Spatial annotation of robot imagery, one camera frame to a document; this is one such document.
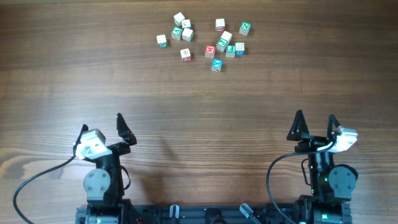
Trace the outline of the blue letter X block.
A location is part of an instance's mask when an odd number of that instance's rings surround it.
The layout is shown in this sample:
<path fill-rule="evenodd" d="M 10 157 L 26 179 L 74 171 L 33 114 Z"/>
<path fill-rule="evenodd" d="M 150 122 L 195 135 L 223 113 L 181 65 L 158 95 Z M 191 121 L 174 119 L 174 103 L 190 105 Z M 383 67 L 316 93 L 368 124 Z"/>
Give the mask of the blue letter X block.
<path fill-rule="evenodd" d="M 221 59 L 214 58 L 211 65 L 211 70 L 214 72 L 220 72 L 222 69 L 223 61 Z"/>

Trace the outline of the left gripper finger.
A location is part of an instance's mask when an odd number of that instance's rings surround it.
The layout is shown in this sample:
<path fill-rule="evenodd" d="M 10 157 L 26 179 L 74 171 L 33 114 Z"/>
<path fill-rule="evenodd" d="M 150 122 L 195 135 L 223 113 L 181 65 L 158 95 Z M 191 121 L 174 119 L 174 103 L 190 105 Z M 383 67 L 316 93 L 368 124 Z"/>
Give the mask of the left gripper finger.
<path fill-rule="evenodd" d="M 76 141 L 74 142 L 74 145 L 73 145 L 73 155 L 74 155 L 74 156 L 76 155 L 77 146 L 78 146 L 79 144 L 81 144 L 81 137 L 82 137 L 82 134 L 83 134 L 85 131 L 87 131 L 87 130 L 88 130 L 88 126 L 87 126 L 86 124 L 83 124 L 83 126 L 81 127 L 81 131 L 80 131 L 80 133 L 79 133 L 79 135 L 78 135 L 78 137 L 77 137 L 77 139 L 76 139 Z"/>
<path fill-rule="evenodd" d="M 135 135 L 126 124 L 124 117 L 121 113 L 117 114 L 116 129 L 118 131 L 118 136 L 121 137 L 126 144 L 128 144 L 129 146 L 137 144 L 137 139 Z"/>

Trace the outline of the horse picture block green side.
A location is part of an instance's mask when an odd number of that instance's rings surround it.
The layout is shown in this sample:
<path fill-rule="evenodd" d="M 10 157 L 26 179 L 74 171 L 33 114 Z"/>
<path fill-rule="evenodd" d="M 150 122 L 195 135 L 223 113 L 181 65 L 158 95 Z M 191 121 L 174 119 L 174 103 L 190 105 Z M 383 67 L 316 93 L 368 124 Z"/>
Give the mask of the horse picture block green side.
<path fill-rule="evenodd" d="M 167 39 L 166 39 L 166 36 L 164 34 L 157 35 L 156 39 L 157 39 L 157 44 L 158 44 L 159 48 L 168 47 Z"/>

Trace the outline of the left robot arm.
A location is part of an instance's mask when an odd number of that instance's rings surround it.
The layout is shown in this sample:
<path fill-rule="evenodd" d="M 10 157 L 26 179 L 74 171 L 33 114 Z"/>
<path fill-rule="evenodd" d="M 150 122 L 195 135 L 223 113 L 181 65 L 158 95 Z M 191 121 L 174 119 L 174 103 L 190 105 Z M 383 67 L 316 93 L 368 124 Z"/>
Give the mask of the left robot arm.
<path fill-rule="evenodd" d="M 123 184 L 120 157 L 131 152 L 131 146 L 137 139 L 126 124 L 122 114 L 117 114 L 116 129 L 121 142 L 106 145 L 106 138 L 99 129 L 88 129 L 83 125 L 81 133 L 73 147 L 73 153 L 79 159 L 92 162 L 96 168 L 84 178 L 87 206 L 77 208 L 76 224 L 135 224 L 141 223 L 141 217 L 131 200 L 123 198 L 129 184 Z"/>

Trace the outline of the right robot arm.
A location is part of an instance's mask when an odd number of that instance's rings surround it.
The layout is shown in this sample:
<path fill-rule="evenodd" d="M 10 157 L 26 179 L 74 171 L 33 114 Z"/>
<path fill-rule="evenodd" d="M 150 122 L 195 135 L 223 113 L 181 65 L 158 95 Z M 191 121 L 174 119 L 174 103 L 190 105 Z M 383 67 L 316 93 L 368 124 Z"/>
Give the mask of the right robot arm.
<path fill-rule="evenodd" d="M 292 209 L 295 223 L 351 223 L 348 202 L 356 187 L 358 172 L 346 164 L 335 164 L 333 155 L 347 151 L 357 141 L 355 129 L 343 127 L 334 115 L 329 115 L 326 136 L 312 136 L 302 110 L 295 114 L 287 135 L 297 141 L 295 152 L 306 155 L 311 195 L 302 195 Z"/>

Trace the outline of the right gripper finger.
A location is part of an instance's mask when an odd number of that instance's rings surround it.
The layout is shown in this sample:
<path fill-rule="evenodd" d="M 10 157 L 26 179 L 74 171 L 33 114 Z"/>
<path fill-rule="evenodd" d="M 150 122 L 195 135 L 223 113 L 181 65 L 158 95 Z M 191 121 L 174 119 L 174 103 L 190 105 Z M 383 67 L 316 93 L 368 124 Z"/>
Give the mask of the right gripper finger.
<path fill-rule="evenodd" d="M 292 127 L 287 135 L 288 141 L 307 141 L 310 133 L 302 110 L 297 110 Z"/>
<path fill-rule="evenodd" d="M 338 122 L 338 120 L 336 119 L 336 117 L 335 117 L 335 115 L 333 115 L 333 114 L 331 114 L 331 115 L 329 115 L 329 117 L 328 117 L 328 127 L 327 127 L 327 138 L 329 139 L 329 140 L 334 140 L 334 137 L 333 137 L 333 132 L 334 132 L 334 130 L 333 130 L 333 128 L 334 127 L 336 127 L 336 128 L 338 128 L 340 126 L 340 123 Z"/>

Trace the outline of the shell picture block red side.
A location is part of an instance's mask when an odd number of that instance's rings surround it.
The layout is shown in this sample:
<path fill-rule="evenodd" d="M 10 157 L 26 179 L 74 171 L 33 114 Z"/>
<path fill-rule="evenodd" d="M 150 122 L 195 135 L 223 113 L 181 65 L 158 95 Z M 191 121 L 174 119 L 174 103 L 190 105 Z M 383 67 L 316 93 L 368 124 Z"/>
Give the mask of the shell picture block red side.
<path fill-rule="evenodd" d="M 182 49 L 180 51 L 180 55 L 181 55 L 183 62 L 188 62 L 188 61 L 191 61 L 191 59 L 192 59 L 192 55 L 191 55 L 189 49 Z"/>

